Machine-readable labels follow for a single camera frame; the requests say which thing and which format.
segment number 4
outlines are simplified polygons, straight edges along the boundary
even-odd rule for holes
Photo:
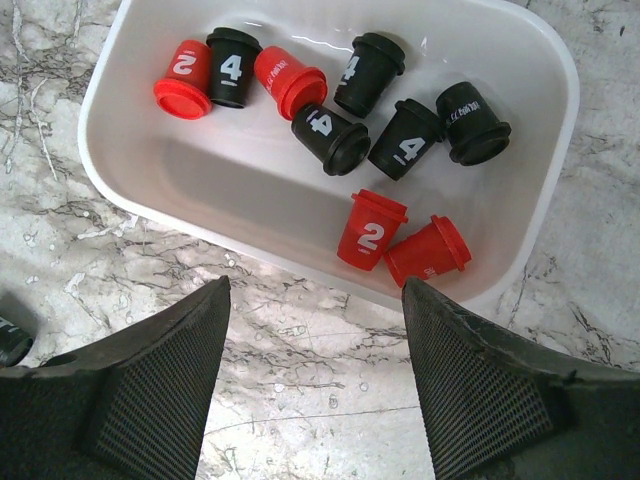
[[[314,118],[309,122],[311,124],[311,130],[314,132],[320,132],[325,137],[331,133],[333,125],[331,125],[331,117],[326,113],[320,118]]]
[[[400,143],[400,149],[404,151],[406,160],[413,160],[418,156],[418,151],[424,147],[425,142],[422,138],[409,138]]]
[[[349,65],[347,65],[347,69],[342,74],[343,80],[349,80],[356,74],[356,65],[358,64],[358,60],[360,60],[360,57],[358,57],[357,55],[351,57],[351,60],[349,60]]]
[[[242,76],[242,70],[240,70],[241,61],[242,57],[240,55],[231,55],[220,65],[220,73],[226,73],[231,77],[231,80],[238,80]]]

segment black mesh panel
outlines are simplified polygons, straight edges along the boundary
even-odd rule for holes
[[[548,395],[533,379],[483,359],[454,329],[469,314],[421,282],[405,287],[411,362],[439,480],[459,478],[482,463],[554,430]]]
[[[228,305],[204,302],[179,331],[119,365],[96,408],[88,450],[135,478],[194,478],[227,318]]]

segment marble floor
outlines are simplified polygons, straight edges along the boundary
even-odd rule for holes
[[[521,0],[582,84],[564,169],[521,277],[482,314],[640,370],[640,5]],[[432,478],[400,314],[128,214],[84,173],[76,124],[119,1],[0,0],[0,315],[26,365],[231,278],[198,479]]]

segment black plastic object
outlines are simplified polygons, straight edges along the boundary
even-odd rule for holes
[[[216,105],[244,108],[253,64],[262,51],[258,40],[233,28],[219,27],[207,36],[211,48],[209,99]]]
[[[40,368],[0,369],[0,478],[195,478],[229,279]]]
[[[416,277],[402,301],[437,480],[638,478],[640,374],[542,347]]]
[[[451,143],[451,160],[470,166],[491,160],[509,146],[511,126],[496,117],[469,82],[457,83],[436,100]]]
[[[0,317],[0,368],[20,363],[32,345],[33,339],[27,332]]]
[[[347,112],[365,118],[393,79],[404,72],[404,51],[377,33],[356,37],[353,48],[333,100]]]
[[[445,139],[438,116],[408,98],[396,103],[396,114],[369,153],[369,160],[393,180],[400,180],[436,142]]]
[[[310,103],[298,111],[291,130],[320,161],[327,175],[346,175],[367,156],[367,127],[351,123],[322,105]]]

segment black cup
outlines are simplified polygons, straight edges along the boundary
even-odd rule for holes
[[[328,108],[305,105],[291,122],[291,131],[324,164],[327,175],[346,175],[367,156],[367,127],[351,123]]]
[[[0,317],[0,368],[20,363],[32,345],[33,340],[27,332]]]
[[[457,83],[436,100],[451,143],[451,160],[470,166],[491,160],[509,145],[511,126],[501,122],[469,82]]]
[[[211,48],[209,98],[216,105],[244,108],[253,64],[262,51],[258,40],[233,28],[219,27],[207,36]]]
[[[404,72],[404,52],[377,33],[356,37],[353,48],[333,100],[347,112],[365,118],[391,81]]]
[[[445,139],[438,116],[408,98],[396,103],[396,114],[369,153],[369,161],[393,180],[400,180],[434,143]]]

